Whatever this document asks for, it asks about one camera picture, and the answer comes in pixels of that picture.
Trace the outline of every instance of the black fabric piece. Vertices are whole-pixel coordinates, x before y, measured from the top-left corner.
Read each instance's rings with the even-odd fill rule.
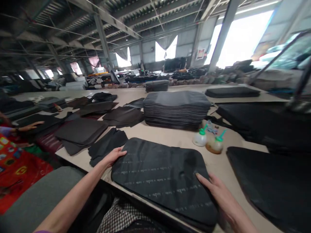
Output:
[[[81,107],[79,110],[79,115],[84,116],[94,112],[97,112],[99,114],[101,113],[105,114],[108,110],[111,110],[113,107],[114,103],[112,101],[92,103]]]
[[[27,107],[33,107],[34,103],[30,100],[27,101],[17,101],[14,98],[2,98],[0,101],[0,112],[3,114],[7,112],[19,111]]]
[[[140,98],[140,99],[137,99],[137,100],[133,100],[132,102],[129,102],[128,104],[125,104],[123,105],[123,107],[133,107],[133,108],[143,108],[144,105],[143,105],[143,101],[144,101],[145,98]]]
[[[202,155],[193,149],[168,147],[131,138],[112,167],[111,178],[130,191],[212,232],[218,217],[213,198],[195,173],[209,178]]]
[[[205,91],[205,95],[213,98],[246,98],[258,97],[260,91],[247,87],[210,88]]]
[[[124,131],[112,128],[88,149],[88,154],[91,156],[90,165],[95,167],[113,149],[123,146],[127,141]]]
[[[59,119],[59,118],[49,116],[49,115],[35,114],[35,115],[29,116],[27,118],[21,119],[21,120],[17,121],[16,123],[18,124],[19,127],[24,127],[24,126],[30,125],[32,123],[35,123],[37,121],[44,121],[44,123],[40,124],[40,125],[36,125],[37,128],[35,128],[35,129],[31,129],[27,132],[20,132],[20,133],[23,136],[35,135],[35,134],[38,134],[40,132],[47,130],[49,127],[52,127],[55,124],[61,123],[63,121],[63,119]]]
[[[107,129],[107,123],[86,118],[68,122],[54,133],[61,139],[69,155],[89,147]]]
[[[168,80],[148,81],[146,82],[146,92],[167,91],[168,85]]]
[[[96,102],[105,102],[105,101],[115,101],[117,99],[117,95],[112,95],[110,93],[105,92],[99,92],[95,93],[92,98],[90,98],[88,101],[92,102],[95,100]]]
[[[118,107],[104,115],[103,120],[109,124],[109,126],[133,127],[144,120],[144,113],[140,109],[133,107]]]
[[[310,232],[310,158],[229,147],[228,158],[245,195],[284,232]]]
[[[72,101],[67,102],[68,107],[72,107],[73,109],[81,108],[81,106],[86,105],[89,103],[89,98],[87,97],[81,97],[74,99]]]
[[[197,130],[206,117],[211,103],[199,92],[154,92],[144,102],[148,125]]]
[[[291,120],[251,104],[222,104],[216,111],[250,142],[279,153],[311,153],[311,122]]]

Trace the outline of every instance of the window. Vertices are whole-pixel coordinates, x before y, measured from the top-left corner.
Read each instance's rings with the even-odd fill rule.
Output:
[[[225,44],[221,50],[217,66],[225,68],[232,66],[236,61],[251,59],[266,27],[270,21],[273,11],[234,20],[227,34]],[[218,40],[222,25],[214,28],[211,39],[210,51],[204,65],[211,62],[211,58]]]
[[[74,72],[76,72],[78,75],[82,74],[80,66],[79,66],[79,64],[77,62],[70,63],[70,66],[71,66],[72,70]]]
[[[118,67],[128,67],[131,66],[131,54],[130,54],[130,47],[127,47],[127,61],[121,58],[117,53],[117,62],[118,62]]]
[[[46,74],[48,75],[49,78],[53,79],[54,74],[53,74],[53,72],[51,70],[46,70],[45,72],[46,72]]]
[[[178,36],[175,37],[172,44],[169,46],[169,48],[166,50],[166,57],[165,57],[165,50],[158,44],[158,42],[155,42],[155,61],[163,61],[165,59],[172,59],[176,56],[176,45],[177,45],[177,39]]]

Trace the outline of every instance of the stack of black fabric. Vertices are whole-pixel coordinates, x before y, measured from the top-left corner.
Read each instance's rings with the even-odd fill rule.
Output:
[[[22,137],[32,141],[33,139],[37,139],[56,130],[64,122],[64,120],[65,119],[59,119],[54,116],[34,114],[27,118],[21,119],[16,123],[18,124],[18,127],[24,127],[38,121],[44,121],[43,124],[36,125],[35,129],[27,132],[20,132]]]
[[[104,121],[79,118],[68,122],[54,135],[62,141],[69,155],[74,155],[93,144],[107,129]]]
[[[65,98],[59,99],[56,97],[48,97],[38,102],[38,107],[40,107],[45,112],[51,112],[51,113],[57,112],[55,105],[58,105],[62,108],[67,107]]]
[[[218,104],[218,106],[216,112],[231,125],[211,120],[233,129],[245,140],[265,145],[270,152],[311,153],[309,120],[288,118],[257,104]]]
[[[151,126],[197,130],[210,107],[199,92],[154,92],[144,100],[145,121]]]
[[[212,98],[246,98],[258,97],[260,91],[248,87],[224,87],[224,88],[208,88],[205,95]]]
[[[209,178],[202,155],[193,149],[129,139],[112,167],[111,179],[204,232],[212,232],[218,211],[195,173]]]
[[[310,232],[310,157],[229,147],[228,158],[245,196],[284,232]]]
[[[35,104],[29,100],[21,102],[5,95],[2,95],[2,98],[0,99],[0,112],[5,114],[12,121],[39,111],[40,108],[35,106]]]
[[[168,80],[155,80],[146,82],[146,92],[167,91],[168,84],[169,84]]]
[[[95,167],[113,149],[123,146],[127,141],[124,131],[112,128],[88,149],[88,154],[91,156],[90,165]]]

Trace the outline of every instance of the black fabric panel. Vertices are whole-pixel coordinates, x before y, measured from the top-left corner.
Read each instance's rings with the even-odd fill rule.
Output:
[[[247,87],[210,88],[205,91],[205,95],[213,98],[246,98],[258,97],[260,91]]]
[[[109,126],[133,127],[144,120],[144,113],[133,107],[118,107],[103,116]]]
[[[14,98],[2,98],[0,101],[0,112],[5,114],[7,112],[33,106],[34,103],[30,100],[20,102]]]
[[[245,140],[265,145],[270,151],[311,153],[311,122],[289,121],[281,114],[245,103],[222,104],[216,112]]]
[[[114,107],[113,104],[114,103],[112,101],[87,104],[80,108],[78,114],[80,116],[84,116],[93,112],[103,112],[103,114],[105,114],[108,110],[111,110]]]
[[[310,232],[311,159],[229,147],[245,195],[284,232]]]
[[[99,128],[107,128],[103,121],[79,118],[64,125],[54,133],[55,137],[77,144],[85,144]]]
[[[129,102],[128,104],[123,105],[123,107],[129,106],[129,107],[133,107],[133,108],[137,108],[137,109],[143,108],[144,107],[144,105],[143,105],[144,99],[145,98],[133,100],[132,102]]]
[[[90,165],[95,167],[113,149],[123,146],[127,141],[124,131],[112,128],[88,149],[88,154],[91,156]]]
[[[129,139],[123,150],[127,154],[112,167],[114,182],[192,222],[215,226],[217,208],[195,176],[198,172],[208,178],[198,151],[138,138]]]
[[[37,133],[40,133],[44,130],[46,130],[47,128],[58,124],[60,122],[63,121],[63,119],[59,119],[53,116],[49,116],[49,115],[41,115],[41,114],[34,114],[32,116],[29,116],[27,118],[21,119],[19,121],[17,121],[16,123],[18,124],[19,127],[24,127],[27,125],[30,125],[32,123],[35,123],[37,121],[44,121],[43,124],[37,125],[35,129],[29,130],[27,132],[21,132],[24,136],[27,135],[34,135]]]

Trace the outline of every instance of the steel column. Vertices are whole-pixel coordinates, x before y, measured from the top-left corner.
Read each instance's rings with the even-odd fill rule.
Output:
[[[94,20],[96,23],[96,27],[97,27],[97,31],[99,34],[99,38],[101,41],[101,45],[103,46],[103,52],[104,52],[104,56],[106,57],[106,59],[108,58],[109,61],[109,65],[111,67],[111,69],[114,70],[112,61],[111,61],[111,57],[110,57],[110,53],[109,53],[109,48],[108,48],[108,44],[107,44],[107,40],[106,40],[106,35],[104,32],[104,28],[103,28],[103,21],[101,20],[100,16],[97,14],[94,14]]]
[[[36,74],[39,76],[40,79],[43,80],[43,77],[41,76],[41,74],[39,73],[37,67],[32,63],[31,60],[29,60],[28,58],[28,51],[24,48],[24,46],[22,45],[21,42],[19,42],[19,44],[21,45],[21,47],[23,48],[24,52],[27,54],[27,56],[24,56],[24,59],[26,60],[26,62],[28,63],[28,65],[36,72]]]
[[[221,50],[223,49],[231,23],[233,22],[234,16],[236,14],[238,6],[240,5],[240,2],[241,2],[240,0],[230,0],[228,4],[225,18],[223,20],[223,25],[221,27],[216,47],[212,55],[209,72],[214,72],[216,70],[216,64],[219,60]]]
[[[67,69],[67,66],[65,66],[65,64],[59,58],[54,46],[52,44],[49,44],[49,43],[46,45],[49,47],[49,49],[50,49],[51,53],[53,54],[54,59],[56,60],[58,66],[62,69],[63,74],[70,73],[70,71]]]
[[[201,38],[202,29],[203,29],[203,23],[201,22],[198,24],[197,32],[195,33],[195,41],[194,41],[194,44],[192,47],[190,67],[192,67],[194,65],[195,56],[198,52],[198,46],[199,46],[199,42],[200,42],[200,38]]]

